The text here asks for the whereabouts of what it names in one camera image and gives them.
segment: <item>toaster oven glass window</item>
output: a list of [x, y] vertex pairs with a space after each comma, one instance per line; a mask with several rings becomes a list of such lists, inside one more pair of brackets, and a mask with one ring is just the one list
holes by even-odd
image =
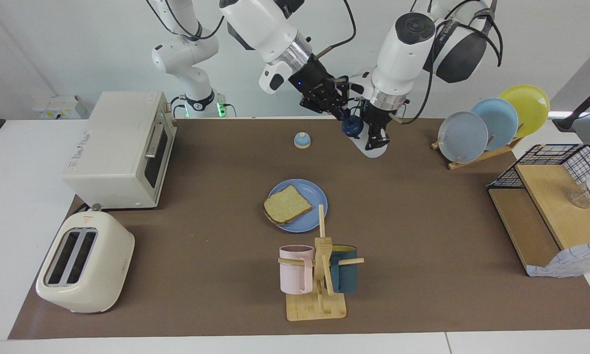
[[87, 264], [97, 235], [94, 227], [77, 227], [65, 233], [46, 274], [46, 285], [66, 287], [76, 283]]
[[162, 166], [162, 161], [164, 159], [164, 150], [166, 149], [168, 142], [169, 137], [166, 134], [166, 130], [162, 130], [162, 138], [160, 139], [160, 145], [157, 147], [155, 158], [148, 159], [146, 168], [144, 169], [144, 177], [146, 177], [146, 180], [153, 188], [155, 188], [157, 177], [160, 174], [160, 167]]

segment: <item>toaster oven door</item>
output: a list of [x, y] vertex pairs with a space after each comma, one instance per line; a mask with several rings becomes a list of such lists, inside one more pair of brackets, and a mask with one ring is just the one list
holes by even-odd
[[154, 121], [142, 166], [138, 171], [138, 178], [149, 192], [155, 206], [159, 200], [174, 138], [175, 135], [172, 134], [165, 118], [158, 118]]

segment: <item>dark teal mug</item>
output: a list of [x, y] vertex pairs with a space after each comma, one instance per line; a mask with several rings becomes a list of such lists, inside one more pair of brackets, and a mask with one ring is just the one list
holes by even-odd
[[330, 274], [335, 292], [349, 294], [356, 291], [358, 265], [339, 265], [340, 260], [358, 257], [358, 249], [349, 244], [335, 244], [330, 256]]

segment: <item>green light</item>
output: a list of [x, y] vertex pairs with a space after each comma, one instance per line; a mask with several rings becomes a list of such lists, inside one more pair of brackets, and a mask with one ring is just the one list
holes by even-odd
[[225, 117], [227, 115], [227, 109], [221, 103], [216, 103], [216, 108], [218, 108], [219, 116]]

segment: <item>wooden mug tree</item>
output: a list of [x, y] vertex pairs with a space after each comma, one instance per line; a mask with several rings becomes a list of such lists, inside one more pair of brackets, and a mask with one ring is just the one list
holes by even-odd
[[[286, 294], [286, 318], [289, 321], [327, 320], [344, 318], [347, 315], [345, 295], [334, 292], [330, 274], [332, 237], [326, 237], [323, 204], [319, 205], [320, 236], [314, 239], [312, 292], [302, 295]], [[361, 264], [364, 258], [340, 260], [338, 265]], [[289, 265], [304, 265], [302, 260], [279, 258], [277, 262]]]

